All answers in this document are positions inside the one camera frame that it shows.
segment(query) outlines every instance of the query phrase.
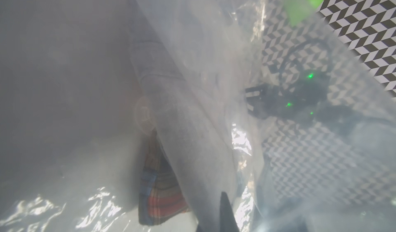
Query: green object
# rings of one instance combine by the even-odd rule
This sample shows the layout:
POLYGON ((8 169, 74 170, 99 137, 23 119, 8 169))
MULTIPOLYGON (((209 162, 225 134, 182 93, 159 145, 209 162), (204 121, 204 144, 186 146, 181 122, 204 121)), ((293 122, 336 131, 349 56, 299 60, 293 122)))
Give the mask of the green object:
POLYGON ((311 15, 323 0, 307 0, 311 6, 303 0, 284 0, 285 10, 292 26, 311 15))

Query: black object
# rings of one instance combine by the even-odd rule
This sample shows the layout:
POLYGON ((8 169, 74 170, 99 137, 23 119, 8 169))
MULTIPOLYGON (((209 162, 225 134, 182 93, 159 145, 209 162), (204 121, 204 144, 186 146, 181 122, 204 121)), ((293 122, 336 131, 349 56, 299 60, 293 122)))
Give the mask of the black object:
POLYGON ((260 119, 276 116, 281 119, 294 120, 305 126, 312 124, 317 104, 320 101, 327 100, 330 72, 334 68, 331 53, 329 46, 320 39, 308 40, 291 48, 278 70, 279 86, 263 84, 245 90, 246 93, 255 91, 260 93, 257 96, 246 98, 248 104, 253 106, 253 110, 249 110, 249 113, 260 119), (309 44, 319 44, 327 51, 328 62, 326 71, 304 70, 302 64, 294 59, 290 62, 296 66, 299 71, 299 77, 287 89, 284 89, 282 74, 286 69, 290 56, 309 44))
MULTIPOLYGON (((198 225, 196 232, 204 231, 198 225)), ((230 200, 225 192, 221 192, 220 198, 220 232, 239 232, 230 200)))

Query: geometric patterned mat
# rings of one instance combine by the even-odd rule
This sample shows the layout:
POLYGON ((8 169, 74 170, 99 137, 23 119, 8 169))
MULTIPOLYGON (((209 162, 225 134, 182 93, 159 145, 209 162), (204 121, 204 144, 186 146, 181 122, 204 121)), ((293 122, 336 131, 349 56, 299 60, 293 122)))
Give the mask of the geometric patterned mat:
MULTIPOLYGON (((266 2, 262 64, 263 70, 269 70, 272 82, 277 81, 279 75, 282 75, 282 85, 295 82, 299 71, 291 64, 294 60, 304 69, 326 71, 333 65, 328 91, 331 104, 346 105, 368 116, 390 117, 382 111, 377 93, 370 94, 373 90, 367 85, 370 77, 365 71, 356 71, 356 64, 350 61, 353 55, 344 51, 342 43, 328 28, 315 20, 290 27, 283 0, 266 2), (289 56, 286 69, 279 70, 293 46, 316 39, 326 42, 327 47, 305 46, 289 56)), ((364 61, 366 65, 359 68, 370 70, 393 96, 396 86, 394 3, 394 0, 325 0, 318 12, 339 39, 364 61)), ((319 122, 303 128, 294 121, 277 119, 274 130, 263 136, 262 147, 270 163, 278 202, 299 197, 319 198, 331 204, 374 204, 388 202, 396 195, 395 173, 374 159, 362 160, 359 150, 319 122), (349 183, 340 182, 348 178, 352 178, 349 183), (323 194, 332 187, 336 190, 323 194)))
POLYGON ((318 14, 396 97, 396 0, 324 0, 318 14))

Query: striped cloth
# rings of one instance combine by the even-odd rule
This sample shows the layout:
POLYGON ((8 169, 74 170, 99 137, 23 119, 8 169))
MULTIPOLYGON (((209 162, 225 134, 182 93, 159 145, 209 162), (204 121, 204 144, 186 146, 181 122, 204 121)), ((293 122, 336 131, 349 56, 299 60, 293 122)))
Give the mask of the striped cloth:
POLYGON ((160 225, 173 216, 188 211, 175 173, 168 164, 156 131, 146 153, 139 192, 139 223, 160 225))

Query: gray fabric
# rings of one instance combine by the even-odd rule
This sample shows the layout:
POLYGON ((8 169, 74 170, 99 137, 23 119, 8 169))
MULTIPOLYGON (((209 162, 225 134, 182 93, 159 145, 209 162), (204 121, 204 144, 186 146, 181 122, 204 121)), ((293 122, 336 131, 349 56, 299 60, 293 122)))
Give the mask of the gray fabric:
POLYGON ((221 192, 227 192, 231 201, 235 198, 232 150, 136 1, 128 0, 128 5, 131 61, 150 102, 164 151, 200 226, 204 231, 217 232, 221 192))

